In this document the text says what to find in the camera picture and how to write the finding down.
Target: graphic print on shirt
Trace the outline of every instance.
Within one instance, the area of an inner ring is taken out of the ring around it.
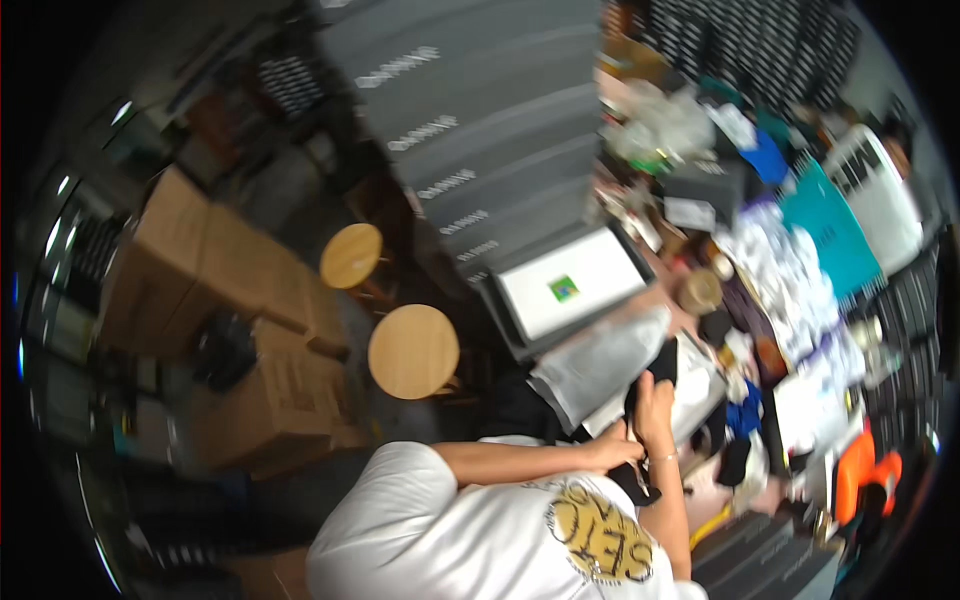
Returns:
[[[653,570],[653,541],[632,518],[580,483],[564,487],[546,512],[546,525],[586,579],[619,586],[642,583]]]

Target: white t-shirt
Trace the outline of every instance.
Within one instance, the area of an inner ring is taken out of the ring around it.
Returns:
[[[612,480],[468,486],[428,445],[379,448],[307,558],[314,598],[706,600]]]

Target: bracelet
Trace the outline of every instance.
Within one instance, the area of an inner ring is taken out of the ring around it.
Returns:
[[[661,456],[659,458],[652,458],[647,455],[647,461],[651,463],[665,463],[667,461],[676,461],[680,458],[680,453],[677,450],[674,450],[672,453],[667,454],[666,456]]]

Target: hand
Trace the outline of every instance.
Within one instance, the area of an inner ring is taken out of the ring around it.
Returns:
[[[654,386],[653,374],[643,372],[637,386],[634,432],[646,446],[651,458],[663,458],[677,451],[673,428],[670,426],[672,410],[673,384],[661,381]]]
[[[627,423],[617,419],[600,437],[577,446],[584,456],[584,469],[601,475],[629,461],[643,458],[643,444],[627,440]]]

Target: black bag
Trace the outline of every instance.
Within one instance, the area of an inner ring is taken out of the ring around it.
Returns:
[[[236,313],[218,312],[201,327],[193,350],[193,380],[227,392],[256,364],[250,326]]]

